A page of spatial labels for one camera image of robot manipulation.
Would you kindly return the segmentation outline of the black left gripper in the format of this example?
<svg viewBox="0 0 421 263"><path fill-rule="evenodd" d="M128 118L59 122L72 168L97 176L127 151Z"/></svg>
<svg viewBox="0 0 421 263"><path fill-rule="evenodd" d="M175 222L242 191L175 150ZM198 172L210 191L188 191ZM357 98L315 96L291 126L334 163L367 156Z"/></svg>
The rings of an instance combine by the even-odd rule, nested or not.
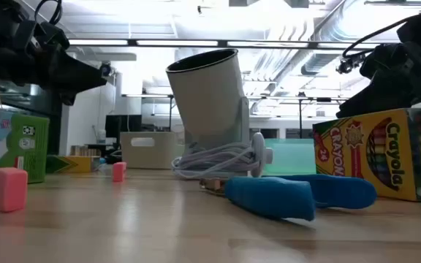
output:
<svg viewBox="0 0 421 263"><path fill-rule="evenodd" d="M0 38L0 80L33 83L58 94L67 106L84 91L106 84L99 69L69 56L64 31L48 22L21 22L15 34Z"/></svg>

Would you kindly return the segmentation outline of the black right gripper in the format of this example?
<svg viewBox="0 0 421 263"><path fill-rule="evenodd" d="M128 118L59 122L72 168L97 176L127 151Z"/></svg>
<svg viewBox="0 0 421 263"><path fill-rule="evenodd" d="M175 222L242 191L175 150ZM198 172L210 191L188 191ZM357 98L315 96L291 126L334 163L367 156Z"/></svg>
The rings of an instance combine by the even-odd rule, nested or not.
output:
<svg viewBox="0 0 421 263"><path fill-rule="evenodd" d="M375 47L360 74L370 80L369 85L339 106L337 118L421 103L421 47L414 42Z"/></svg>

